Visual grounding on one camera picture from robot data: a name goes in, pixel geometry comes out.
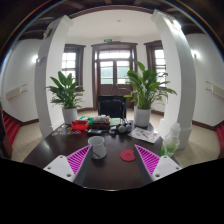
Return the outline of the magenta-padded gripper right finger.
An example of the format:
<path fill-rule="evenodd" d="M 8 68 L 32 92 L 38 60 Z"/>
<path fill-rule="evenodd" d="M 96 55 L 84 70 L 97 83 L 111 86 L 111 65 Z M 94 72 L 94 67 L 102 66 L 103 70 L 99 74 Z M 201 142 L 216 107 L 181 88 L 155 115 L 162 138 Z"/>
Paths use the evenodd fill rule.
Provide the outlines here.
<path fill-rule="evenodd" d="M 169 156 L 158 156 L 139 145 L 136 145 L 135 148 L 144 169 L 152 181 L 157 181 L 181 170 L 181 167 Z"/>

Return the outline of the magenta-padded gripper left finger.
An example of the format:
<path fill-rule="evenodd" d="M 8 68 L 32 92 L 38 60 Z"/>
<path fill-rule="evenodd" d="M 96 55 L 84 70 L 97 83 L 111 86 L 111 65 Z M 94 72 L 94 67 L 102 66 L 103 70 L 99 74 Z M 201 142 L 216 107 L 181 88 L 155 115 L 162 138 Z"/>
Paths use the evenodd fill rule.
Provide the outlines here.
<path fill-rule="evenodd" d="M 87 173 L 91 155 L 92 146 L 87 145 L 68 156 L 59 155 L 44 170 L 81 186 Z"/>

